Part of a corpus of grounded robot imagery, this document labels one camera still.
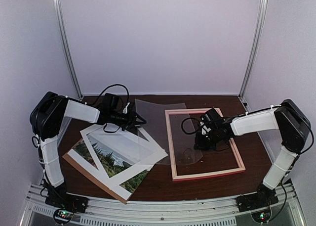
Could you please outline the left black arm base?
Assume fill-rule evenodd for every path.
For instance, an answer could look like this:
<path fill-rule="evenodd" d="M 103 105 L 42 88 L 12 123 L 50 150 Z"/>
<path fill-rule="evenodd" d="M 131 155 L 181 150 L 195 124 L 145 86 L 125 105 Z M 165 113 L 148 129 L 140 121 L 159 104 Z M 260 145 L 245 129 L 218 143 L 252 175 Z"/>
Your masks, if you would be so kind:
<path fill-rule="evenodd" d="M 51 183 L 44 179 L 42 191 L 44 189 L 47 189 L 47 196 L 45 197 L 45 203 L 47 205 L 73 213 L 85 213 L 88 205 L 88 198 L 68 194 L 65 183 L 62 183 L 60 186 L 53 187 Z"/>

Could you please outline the pink wooden picture frame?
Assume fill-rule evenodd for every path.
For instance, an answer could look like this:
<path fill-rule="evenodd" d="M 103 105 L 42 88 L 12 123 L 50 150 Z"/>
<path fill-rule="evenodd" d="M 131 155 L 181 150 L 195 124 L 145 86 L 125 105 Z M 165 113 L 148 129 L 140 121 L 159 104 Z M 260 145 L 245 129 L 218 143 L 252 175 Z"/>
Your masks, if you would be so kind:
<path fill-rule="evenodd" d="M 188 133 L 184 130 L 183 124 L 181 124 L 181 130 L 186 135 L 195 135 L 195 150 L 216 150 L 216 144 L 219 142 L 225 142 L 228 144 L 229 148 L 232 150 L 236 163 L 238 165 L 237 168 L 209 172 L 209 173 L 200 173 L 200 174 L 191 174 L 191 175 L 181 175 L 177 174 L 176 167 L 176 159 L 175 152 L 173 146 L 172 139 L 172 131 L 170 124 L 170 116 L 171 115 L 184 115 L 184 114 L 200 114 L 200 127 Z M 226 124 L 226 120 L 232 119 L 232 117 L 224 117 L 220 108 L 200 108 L 200 109 L 173 109 L 173 110 L 165 110 L 165 118 L 166 118 L 166 127 L 167 127 L 167 135 L 168 135 L 168 144 L 169 144 L 169 156 L 171 163 L 171 171 L 172 171 L 172 180 L 173 181 L 189 181 L 189 180 L 199 180 L 199 179 L 207 179 L 213 177 L 221 177 L 232 174 L 243 173 L 246 168 L 243 163 L 242 157 L 239 153 L 237 145 L 233 139 L 233 134 L 224 129 L 224 125 Z"/>

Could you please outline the clear acrylic sheet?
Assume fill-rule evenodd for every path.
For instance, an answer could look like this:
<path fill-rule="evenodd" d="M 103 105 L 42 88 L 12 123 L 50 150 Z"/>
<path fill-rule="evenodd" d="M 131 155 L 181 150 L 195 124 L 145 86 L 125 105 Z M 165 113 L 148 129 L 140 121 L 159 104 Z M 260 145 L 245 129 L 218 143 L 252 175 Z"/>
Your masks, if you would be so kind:
<path fill-rule="evenodd" d="M 184 103 L 156 104 L 139 99 L 135 100 L 135 104 L 136 112 L 147 121 L 143 125 L 144 130 L 167 154 L 170 154 L 165 110 L 186 109 L 186 105 Z M 181 129 L 183 127 L 189 133 L 195 130 L 192 120 L 182 124 L 182 121 L 188 117 L 188 114 L 170 116 L 172 143 L 178 166 L 194 164 L 203 157 L 200 150 L 194 149 L 195 136 L 186 135 Z"/>

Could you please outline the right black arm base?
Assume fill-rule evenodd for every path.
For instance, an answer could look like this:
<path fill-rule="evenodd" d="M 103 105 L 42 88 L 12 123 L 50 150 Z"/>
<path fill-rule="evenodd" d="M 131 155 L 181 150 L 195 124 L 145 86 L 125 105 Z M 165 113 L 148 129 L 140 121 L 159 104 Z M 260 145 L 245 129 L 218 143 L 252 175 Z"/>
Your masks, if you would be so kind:
<path fill-rule="evenodd" d="M 275 188 L 268 188 L 262 181 L 255 193 L 242 194 L 236 198 L 236 202 L 239 212 L 245 212 L 276 204 L 279 202 L 279 199 Z"/>

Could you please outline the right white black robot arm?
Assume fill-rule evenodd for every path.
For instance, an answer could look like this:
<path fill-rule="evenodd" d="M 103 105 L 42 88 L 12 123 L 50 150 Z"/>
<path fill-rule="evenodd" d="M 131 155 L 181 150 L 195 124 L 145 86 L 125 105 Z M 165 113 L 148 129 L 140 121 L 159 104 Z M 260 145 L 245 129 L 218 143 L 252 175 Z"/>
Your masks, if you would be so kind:
<path fill-rule="evenodd" d="M 228 142 L 231 138 L 255 132 L 260 134 L 265 146 L 280 147 L 258 186 L 259 192 L 253 196 L 253 203 L 263 207 L 272 199 L 272 191 L 291 171 L 299 156 L 309 150 L 307 139 L 315 139 L 309 119 L 292 99 L 237 116 L 222 117 L 215 108 L 207 110 L 194 131 L 194 149 L 215 149 L 221 141 Z"/>

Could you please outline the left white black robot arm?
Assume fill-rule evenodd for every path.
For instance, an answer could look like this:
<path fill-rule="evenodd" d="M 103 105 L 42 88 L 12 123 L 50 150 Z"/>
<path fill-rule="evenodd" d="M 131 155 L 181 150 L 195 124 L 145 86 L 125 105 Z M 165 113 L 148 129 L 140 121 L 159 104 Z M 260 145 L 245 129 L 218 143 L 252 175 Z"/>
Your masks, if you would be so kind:
<path fill-rule="evenodd" d="M 30 123 L 39 148 L 39 160 L 46 181 L 52 187 L 64 183 L 61 171 L 58 140 L 64 118 L 106 126 L 114 124 L 122 131 L 146 124 L 135 111 L 135 104 L 128 102 L 122 111 L 117 111 L 119 96 L 106 93 L 101 103 L 87 104 L 67 96 L 47 92 L 30 114 Z"/>

